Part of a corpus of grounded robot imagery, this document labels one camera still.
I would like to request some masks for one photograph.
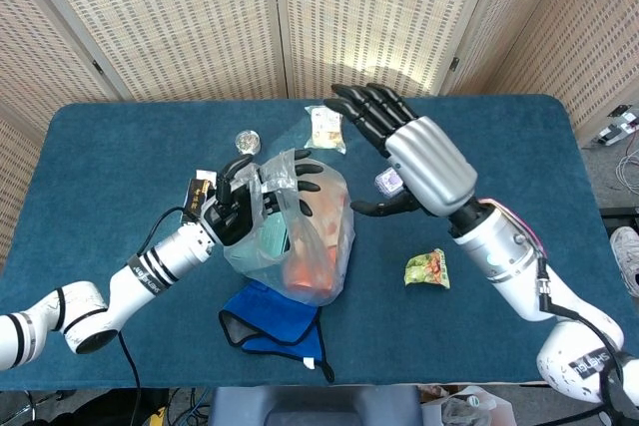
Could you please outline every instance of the pink cable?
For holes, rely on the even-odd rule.
[[[544,254],[546,254],[546,250],[543,247],[543,243],[541,242],[541,240],[539,239],[539,237],[535,234],[535,232],[532,230],[532,228],[528,225],[528,223],[526,223],[523,219],[521,219],[515,212],[513,212],[511,209],[509,209],[508,207],[505,207],[503,204],[501,204],[500,202],[498,202],[495,199],[481,199],[479,201],[481,204],[482,203],[487,203],[487,204],[494,204],[496,206],[498,206],[501,210],[504,210],[506,213],[508,213],[509,215],[511,215],[513,218],[515,218],[520,224],[521,226],[523,226],[523,228],[526,230],[526,232],[532,237],[533,241],[536,243],[537,247],[541,250],[541,252]]]

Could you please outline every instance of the translucent plastic bag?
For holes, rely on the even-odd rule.
[[[251,187],[254,226],[224,255],[235,271],[305,304],[332,302],[343,289],[354,240],[353,213],[343,177],[311,159],[323,172],[308,176],[319,192],[298,192],[295,152],[279,154],[257,170],[246,169]],[[263,194],[275,192],[281,214],[266,215]],[[304,216],[303,199],[313,211]]]

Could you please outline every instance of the shoe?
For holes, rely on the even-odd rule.
[[[639,234],[630,226],[621,226],[610,236],[610,246],[628,292],[639,298]]]

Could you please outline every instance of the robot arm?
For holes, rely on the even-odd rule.
[[[296,151],[295,160],[310,154]],[[61,331],[74,353],[102,348],[136,311],[209,259],[215,244],[229,246],[246,236],[253,228],[247,181],[257,168],[250,165],[252,159],[244,155],[226,165],[218,174],[215,196],[203,204],[200,217],[145,250],[159,222],[182,209],[170,209],[161,216],[145,244],[111,277],[108,305],[95,284],[78,281],[56,289],[26,311],[0,316],[0,371],[36,359],[49,331]],[[317,165],[296,163],[298,176],[320,172]],[[320,187],[298,181],[298,189],[317,192]],[[264,207],[267,214],[279,210],[275,195],[264,196]],[[313,214],[304,201],[300,207],[302,213]]]
[[[428,117],[419,118],[383,85],[332,89],[339,98],[325,100],[326,106],[353,122],[404,182],[404,192],[394,199],[354,202],[352,208],[375,216],[422,208],[447,217],[454,241],[523,319],[559,320],[537,357],[542,377],[554,389],[601,402],[606,394],[600,384],[604,375],[598,373],[620,364],[625,394],[639,405],[639,360],[619,358],[624,339],[619,326],[546,265],[543,246],[520,218],[495,201],[474,196],[477,173],[443,130]],[[606,346],[614,350],[616,362]]]

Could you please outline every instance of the table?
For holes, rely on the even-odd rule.
[[[477,194],[520,213],[545,243],[550,264],[580,296],[615,318],[626,349],[639,350],[632,304],[607,243],[561,104],[547,96],[410,99],[447,131],[479,173]],[[156,217],[184,200],[195,169],[215,170],[237,151],[235,135],[259,132],[263,162],[302,147],[314,100],[71,105],[59,111],[0,279],[0,311],[26,309],[55,287],[94,281],[108,298],[111,275]],[[351,125],[345,156],[315,158],[343,173],[354,199],[380,198],[384,159]],[[166,221],[156,240],[178,225]],[[321,315],[336,384],[523,382],[554,321],[527,323],[454,245],[445,219],[422,213],[357,216],[341,296]],[[403,284],[406,261],[436,247],[452,288]],[[217,248],[212,259],[140,310],[125,338],[147,387],[325,384],[319,371],[230,347],[217,321],[245,280]],[[117,341],[73,355],[51,333],[41,357],[0,373],[0,389],[131,387]]]

